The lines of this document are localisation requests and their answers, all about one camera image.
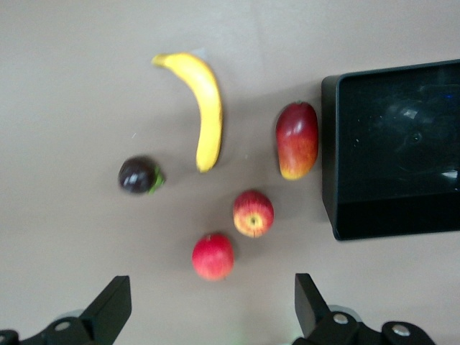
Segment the red apple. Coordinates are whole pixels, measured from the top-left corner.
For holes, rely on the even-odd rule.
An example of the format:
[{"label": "red apple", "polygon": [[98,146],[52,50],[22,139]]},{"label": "red apple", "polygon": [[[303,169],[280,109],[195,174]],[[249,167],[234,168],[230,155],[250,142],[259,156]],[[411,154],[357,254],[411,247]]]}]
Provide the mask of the red apple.
[{"label": "red apple", "polygon": [[281,175],[298,180],[306,175],[318,157],[318,119],[306,102],[287,105],[276,124],[276,141]]},{"label": "red apple", "polygon": [[246,190],[234,201],[233,220],[243,235],[260,237],[270,229],[274,217],[270,199],[257,190]]},{"label": "red apple", "polygon": [[193,248],[193,268],[203,279],[224,279],[230,274],[233,263],[233,247],[223,234],[208,234],[196,242]]}]

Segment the metal screw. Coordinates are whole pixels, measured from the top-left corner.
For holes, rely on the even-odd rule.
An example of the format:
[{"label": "metal screw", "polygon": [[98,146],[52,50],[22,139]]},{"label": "metal screw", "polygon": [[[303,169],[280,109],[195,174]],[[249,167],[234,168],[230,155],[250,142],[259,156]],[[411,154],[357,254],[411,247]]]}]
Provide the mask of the metal screw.
[{"label": "metal screw", "polygon": [[346,325],[348,323],[348,318],[344,314],[336,314],[333,316],[333,320],[339,325]]},{"label": "metal screw", "polygon": [[70,327],[70,322],[69,321],[59,322],[55,326],[55,331],[64,331],[65,329],[67,329],[69,327]]},{"label": "metal screw", "polygon": [[400,325],[399,323],[394,325],[391,329],[398,336],[409,336],[410,335],[409,329],[406,326]]}]

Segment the banana tip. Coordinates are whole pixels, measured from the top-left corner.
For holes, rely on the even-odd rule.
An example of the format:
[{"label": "banana tip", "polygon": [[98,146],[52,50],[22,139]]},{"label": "banana tip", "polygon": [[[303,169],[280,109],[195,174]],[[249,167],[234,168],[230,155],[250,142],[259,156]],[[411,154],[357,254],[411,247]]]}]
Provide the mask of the banana tip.
[{"label": "banana tip", "polygon": [[213,166],[201,167],[200,165],[197,165],[196,168],[198,169],[199,173],[206,174],[209,170],[211,170],[213,168]]},{"label": "banana tip", "polygon": [[156,66],[163,66],[165,65],[166,54],[157,54],[152,59],[152,64]]}]

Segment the black box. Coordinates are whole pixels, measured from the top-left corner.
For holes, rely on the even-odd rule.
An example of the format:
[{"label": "black box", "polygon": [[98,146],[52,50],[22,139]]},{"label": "black box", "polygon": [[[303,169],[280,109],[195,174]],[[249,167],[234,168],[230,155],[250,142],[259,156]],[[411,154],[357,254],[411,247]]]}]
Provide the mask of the black box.
[{"label": "black box", "polygon": [[334,236],[460,229],[460,60],[329,76],[321,90]]}]

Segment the black mechanical part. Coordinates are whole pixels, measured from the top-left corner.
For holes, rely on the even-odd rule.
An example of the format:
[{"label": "black mechanical part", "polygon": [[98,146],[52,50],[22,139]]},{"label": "black mechanical part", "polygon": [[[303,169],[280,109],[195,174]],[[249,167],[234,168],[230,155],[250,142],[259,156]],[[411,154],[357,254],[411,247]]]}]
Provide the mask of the black mechanical part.
[{"label": "black mechanical part", "polygon": [[112,345],[130,315],[129,277],[117,276],[79,317],[56,320],[22,341],[16,331],[0,331],[0,345]]},{"label": "black mechanical part", "polygon": [[411,323],[386,322],[380,333],[348,313],[330,311],[307,273],[295,275],[295,312],[304,338],[293,345],[435,345]]}]

